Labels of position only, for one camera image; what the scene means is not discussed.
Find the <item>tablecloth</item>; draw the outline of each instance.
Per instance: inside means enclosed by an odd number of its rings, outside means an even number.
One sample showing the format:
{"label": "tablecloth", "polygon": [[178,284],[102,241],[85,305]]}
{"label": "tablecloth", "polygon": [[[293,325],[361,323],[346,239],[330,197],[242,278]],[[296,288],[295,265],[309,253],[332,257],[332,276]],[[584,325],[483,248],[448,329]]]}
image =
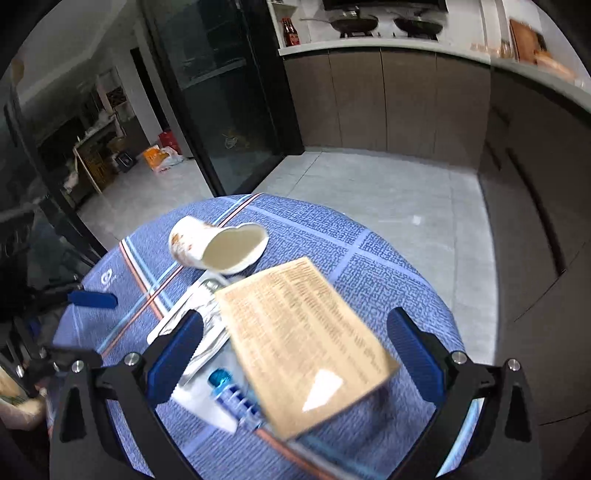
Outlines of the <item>tablecloth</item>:
{"label": "tablecloth", "polygon": [[[218,197],[192,203],[143,225],[111,250],[86,276],[88,290],[117,295],[115,310],[69,306],[54,343],[92,348],[106,365],[147,348],[146,337],[202,271],[185,268],[171,257],[168,234],[192,215],[215,225],[256,222],[269,232],[261,259],[243,275],[308,256],[377,338],[400,361],[386,333],[388,312],[402,306],[418,327],[434,333],[450,351],[464,350],[450,310],[431,285],[376,233],[347,216],[311,203],[268,194]],[[56,413],[57,388],[50,389],[48,423]],[[139,454],[116,402],[109,409],[133,466],[149,469]],[[421,399],[408,372],[298,438],[358,478],[384,480],[416,441],[434,406]],[[157,413],[174,441],[206,480],[309,479],[309,474],[241,429],[234,435],[215,429],[174,400]],[[446,468],[454,468],[472,434],[468,418]]]}

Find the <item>tile floor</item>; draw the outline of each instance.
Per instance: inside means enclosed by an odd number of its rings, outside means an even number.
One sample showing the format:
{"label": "tile floor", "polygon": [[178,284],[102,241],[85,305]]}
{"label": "tile floor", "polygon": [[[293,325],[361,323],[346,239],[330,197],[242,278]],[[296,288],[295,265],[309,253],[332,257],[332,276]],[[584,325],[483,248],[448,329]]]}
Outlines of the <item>tile floor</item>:
{"label": "tile floor", "polygon": [[495,257],[476,173],[354,150],[287,157],[256,189],[334,208],[372,229],[433,285],[467,353],[493,363]]}
{"label": "tile floor", "polygon": [[211,196],[193,160],[158,174],[140,160],[129,172],[120,173],[103,195],[91,197],[78,215],[109,250],[140,225]]}

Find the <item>table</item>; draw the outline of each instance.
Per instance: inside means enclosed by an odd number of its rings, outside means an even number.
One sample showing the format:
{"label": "table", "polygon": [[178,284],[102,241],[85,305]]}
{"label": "table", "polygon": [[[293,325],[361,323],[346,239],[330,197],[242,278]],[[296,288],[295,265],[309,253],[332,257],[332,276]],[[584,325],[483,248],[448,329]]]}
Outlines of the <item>table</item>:
{"label": "table", "polygon": [[[268,194],[192,203],[140,227],[105,255],[83,281],[87,289],[115,293],[117,309],[68,307],[54,342],[95,349],[106,365],[119,362],[128,352],[144,351],[148,333],[202,274],[178,265],[168,251],[168,234],[186,215],[216,225],[264,225],[269,232],[268,247],[242,275],[308,256],[399,361],[385,326],[388,312],[397,306],[402,306],[420,329],[437,335],[448,350],[464,350],[449,309],[385,240],[334,210]],[[50,390],[48,403],[51,425],[56,388]],[[120,408],[116,403],[109,408],[130,461],[148,473]],[[353,478],[383,480],[403,459],[433,411],[403,367],[383,387],[302,435],[298,442],[352,473]],[[159,405],[157,412],[206,480],[311,478],[251,433],[241,429],[235,435],[222,432],[173,400]],[[448,469],[461,460],[477,415],[478,409],[471,408],[446,462]]]}

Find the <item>paper cup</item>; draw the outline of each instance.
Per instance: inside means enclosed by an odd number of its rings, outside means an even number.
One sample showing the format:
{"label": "paper cup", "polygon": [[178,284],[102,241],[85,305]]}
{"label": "paper cup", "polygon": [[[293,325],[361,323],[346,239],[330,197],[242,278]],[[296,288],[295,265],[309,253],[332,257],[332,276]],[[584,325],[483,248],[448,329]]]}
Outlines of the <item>paper cup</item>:
{"label": "paper cup", "polygon": [[220,228],[191,216],[181,218],[168,236],[168,249],[178,263],[223,275],[252,265],[267,243],[267,230],[257,223]]}

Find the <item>screw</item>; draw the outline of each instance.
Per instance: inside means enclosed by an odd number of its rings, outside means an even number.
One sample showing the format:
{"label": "screw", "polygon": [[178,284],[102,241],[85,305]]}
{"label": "screw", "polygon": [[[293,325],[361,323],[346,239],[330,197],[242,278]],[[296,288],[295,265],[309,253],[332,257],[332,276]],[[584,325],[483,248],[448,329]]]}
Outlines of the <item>screw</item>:
{"label": "screw", "polygon": [[521,364],[514,358],[509,358],[509,360],[507,360],[507,366],[509,367],[509,370],[513,370],[514,372],[521,369]]}
{"label": "screw", "polygon": [[82,360],[76,360],[72,364],[72,371],[75,374],[78,374],[78,373],[82,372],[82,370],[84,370],[84,362]]}
{"label": "screw", "polygon": [[452,360],[455,364],[463,365],[467,362],[468,357],[466,356],[466,354],[464,352],[461,352],[458,350],[458,351],[452,352]]}
{"label": "screw", "polygon": [[123,359],[123,361],[124,361],[125,365],[127,365],[128,367],[132,367],[132,366],[138,364],[139,359],[141,359],[141,356],[139,355],[139,353],[131,352],[131,353],[128,353],[127,355],[125,355],[125,358]]}

